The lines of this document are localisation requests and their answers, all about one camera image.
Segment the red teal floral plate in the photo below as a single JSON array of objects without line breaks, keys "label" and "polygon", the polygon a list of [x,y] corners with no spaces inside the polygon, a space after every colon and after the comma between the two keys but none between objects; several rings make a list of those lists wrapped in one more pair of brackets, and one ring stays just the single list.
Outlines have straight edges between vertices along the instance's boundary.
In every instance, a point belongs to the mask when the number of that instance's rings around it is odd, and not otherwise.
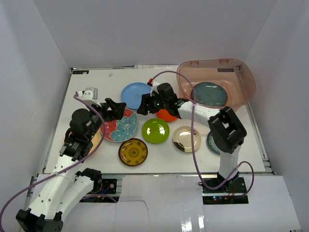
[{"label": "red teal floral plate", "polygon": [[122,119],[105,122],[105,127],[107,130],[104,136],[106,140],[122,143],[135,136],[139,128],[139,120],[135,112],[126,108]]}]

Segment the dark teal glazed plate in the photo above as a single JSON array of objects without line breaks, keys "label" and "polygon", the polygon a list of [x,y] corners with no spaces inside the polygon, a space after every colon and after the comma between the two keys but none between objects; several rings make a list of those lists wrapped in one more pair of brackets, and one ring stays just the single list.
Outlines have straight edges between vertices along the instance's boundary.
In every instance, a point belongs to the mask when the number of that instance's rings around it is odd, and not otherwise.
[{"label": "dark teal glazed plate", "polygon": [[191,93],[192,99],[196,97],[196,102],[204,106],[221,107],[227,103],[226,91],[219,85],[212,82],[201,82],[194,86]]}]

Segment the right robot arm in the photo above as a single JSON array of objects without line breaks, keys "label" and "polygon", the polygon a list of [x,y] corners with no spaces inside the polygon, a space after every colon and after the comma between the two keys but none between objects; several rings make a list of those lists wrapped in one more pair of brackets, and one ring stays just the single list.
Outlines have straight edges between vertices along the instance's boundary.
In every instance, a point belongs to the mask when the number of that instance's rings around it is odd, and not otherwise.
[{"label": "right robot arm", "polygon": [[207,126],[220,150],[220,166],[217,172],[217,185],[210,186],[204,180],[201,184],[209,190],[220,189],[228,193],[235,188],[239,176],[239,151],[247,132],[232,108],[220,110],[207,108],[197,103],[197,94],[193,90],[193,100],[178,98],[169,83],[149,81],[151,91],[143,94],[138,114],[154,114],[165,109],[179,119],[189,119],[192,123]]}]

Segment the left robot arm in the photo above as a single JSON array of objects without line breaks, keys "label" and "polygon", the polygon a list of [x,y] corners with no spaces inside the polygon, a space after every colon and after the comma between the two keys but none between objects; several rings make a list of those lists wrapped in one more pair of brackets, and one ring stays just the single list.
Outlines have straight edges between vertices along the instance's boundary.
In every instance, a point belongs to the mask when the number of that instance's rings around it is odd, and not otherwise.
[{"label": "left robot arm", "polygon": [[70,127],[59,152],[54,171],[39,181],[44,186],[26,210],[19,210],[16,220],[25,232],[59,232],[64,219],[87,193],[101,190],[101,172],[82,163],[93,154],[97,145],[93,138],[106,121],[122,119],[126,104],[106,98],[104,103],[86,100],[87,106],[72,113]]}]

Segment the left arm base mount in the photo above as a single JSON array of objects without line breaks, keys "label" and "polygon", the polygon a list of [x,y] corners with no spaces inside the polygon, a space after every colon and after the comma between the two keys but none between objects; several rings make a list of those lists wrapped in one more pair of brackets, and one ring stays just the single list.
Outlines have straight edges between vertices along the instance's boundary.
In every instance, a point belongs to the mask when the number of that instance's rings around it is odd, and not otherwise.
[{"label": "left arm base mount", "polygon": [[102,178],[94,183],[93,189],[82,197],[80,202],[88,203],[104,203],[114,202],[117,200],[113,196],[117,192],[117,179],[114,178]]}]

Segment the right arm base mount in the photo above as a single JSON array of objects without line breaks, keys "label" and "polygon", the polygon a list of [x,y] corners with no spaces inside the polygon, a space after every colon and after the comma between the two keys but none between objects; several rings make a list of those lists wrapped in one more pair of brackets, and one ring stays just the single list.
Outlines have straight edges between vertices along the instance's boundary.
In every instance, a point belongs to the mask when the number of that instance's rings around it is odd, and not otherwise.
[{"label": "right arm base mount", "polygon": [[224,205],[224,204],[248,204],[248,196],[243,196],[246,191],[246,184],[243,177],[238,177],[231,183],[225,183],[216,190],[206,188],[202,182],[198,183],[202,187],[202,199],[204,205]]}]

